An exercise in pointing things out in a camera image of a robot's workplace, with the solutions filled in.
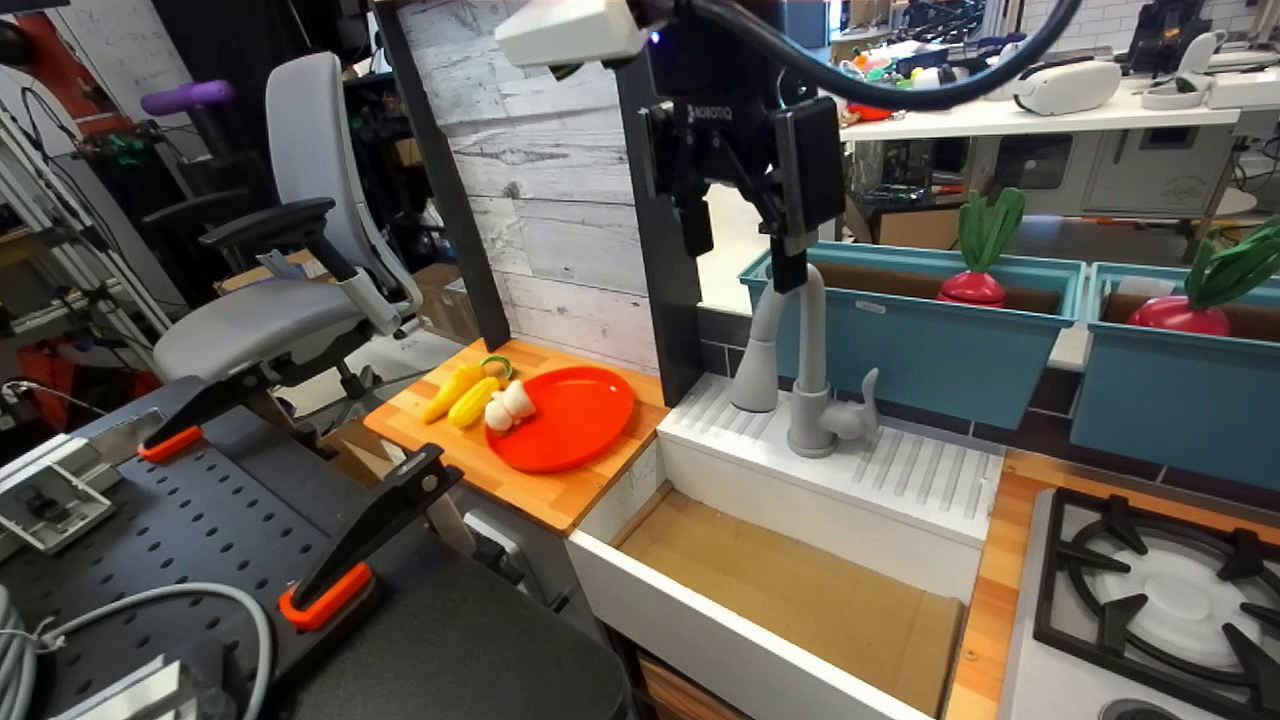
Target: blue bin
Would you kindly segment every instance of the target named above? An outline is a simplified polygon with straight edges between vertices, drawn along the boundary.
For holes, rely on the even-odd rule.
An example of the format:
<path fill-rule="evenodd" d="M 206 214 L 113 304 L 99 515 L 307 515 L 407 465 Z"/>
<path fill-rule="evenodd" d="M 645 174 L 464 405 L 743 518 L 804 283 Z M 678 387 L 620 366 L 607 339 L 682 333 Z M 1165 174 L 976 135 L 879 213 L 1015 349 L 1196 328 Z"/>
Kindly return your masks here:
<path fill-rule="evenodd" d="M 1071 444 L 1280 488 L 1280 339 L 1183 334 L 1101 321 L 1120 279 L 1183 279 L 1180 268 L 1096 263 L 1093 351 Z M 1280 279 L 1238 309 L 1280 310 Z"/>
<path fill-rule="evenodd" d="M 924 291 L 963 263 L 956 253 L 815 242 L 811 263 L 833 270 L 893 270 Z M 879 366 L 887 405 L 960 416 L 992 428 L 1019 428 L 1060 328 L 1076 322 L 1085 263 L 1005 255 L 992 270 L 1009 291 L 1035 291 L 1048 310 L 938 304 L 868 288 L 828 288 L 828 373 L 833 387 L 858 397 L 868 366 Z M 768 283 L 768 255 L 743 276 L 753 304 Z M 782 333 L 782 377 L 797 377 L 797 309 Z"/>

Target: white countertop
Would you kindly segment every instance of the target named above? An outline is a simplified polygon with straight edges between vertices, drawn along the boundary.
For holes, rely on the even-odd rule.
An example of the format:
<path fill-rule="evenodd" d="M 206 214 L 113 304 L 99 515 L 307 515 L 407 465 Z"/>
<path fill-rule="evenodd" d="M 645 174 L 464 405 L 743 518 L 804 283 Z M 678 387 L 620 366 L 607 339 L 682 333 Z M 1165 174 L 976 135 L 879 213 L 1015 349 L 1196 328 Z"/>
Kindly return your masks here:
<path fill-rule="evenodd" d="M 1120 82 L 1120 91 L 1076 116 L 1031 116 L 1011 99 L 976 99 L 947 111 L 902 111 L 886 122 L 845 126 L 845 145 L 886 145 L 886 139 L 931 139 L 931 135 L 1060 135 L 1060 133 L 1123 133 L 1123 126 L 1217 126 L 1238 122 L 1242 106 L 1145 106 L 1141 82 Z"/>

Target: cabinet door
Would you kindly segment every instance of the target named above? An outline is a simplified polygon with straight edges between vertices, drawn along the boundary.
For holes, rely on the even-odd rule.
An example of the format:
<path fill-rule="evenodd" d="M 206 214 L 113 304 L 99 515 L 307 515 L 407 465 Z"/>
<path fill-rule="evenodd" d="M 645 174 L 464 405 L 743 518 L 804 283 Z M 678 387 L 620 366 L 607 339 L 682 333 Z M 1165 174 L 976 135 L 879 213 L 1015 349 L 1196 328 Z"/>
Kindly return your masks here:
<path fill-rule="evenodd" d="M 1107 133 L 1085 213 L 1205 221 L 1234 169 L 1234 126 Z"/>

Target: gray faucet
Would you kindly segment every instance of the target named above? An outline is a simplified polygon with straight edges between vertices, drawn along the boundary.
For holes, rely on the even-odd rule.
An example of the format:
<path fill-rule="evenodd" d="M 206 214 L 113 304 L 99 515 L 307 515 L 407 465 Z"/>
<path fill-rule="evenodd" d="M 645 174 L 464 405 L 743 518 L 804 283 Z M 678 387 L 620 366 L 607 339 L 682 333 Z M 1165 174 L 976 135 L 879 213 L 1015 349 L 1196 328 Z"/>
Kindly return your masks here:
<path fill-rule="evenodd" d="M 791 385 L 791 428 L 788 444 L 797 457 L 833 457 L 836 444 L 868 444 L 879 439 L 879 416 L 875 416 L 875 385 L 879 366 L 866 377 L 866 405 L 833 405 L 828 385 L 828 283 L 810 263 L 810 283 L 797 291 L 766 288 L 753 321 L 753 339 L 743 351 L 743 364 L 738 366 L 730 401 L 742 413 L 771 413 L 778 409 L 778 333 L 786 321 L 786 309 L 802 296 L 802 366 Z"/>

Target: red plate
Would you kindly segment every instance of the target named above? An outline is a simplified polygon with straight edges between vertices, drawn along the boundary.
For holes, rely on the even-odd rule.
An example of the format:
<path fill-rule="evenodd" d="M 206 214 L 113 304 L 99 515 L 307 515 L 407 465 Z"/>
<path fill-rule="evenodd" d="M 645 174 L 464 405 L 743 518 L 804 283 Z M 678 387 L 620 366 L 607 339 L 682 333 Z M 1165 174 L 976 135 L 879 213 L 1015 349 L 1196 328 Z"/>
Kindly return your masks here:
<path fill-rule="evenodd" d="M 604 366 L 543 373 L 524 390 L 536 416 L 509 434 L 490 433 L 490 447 L 516 470 L 568 470 L 607 451 L 638 416 L 638 390 Z"/>

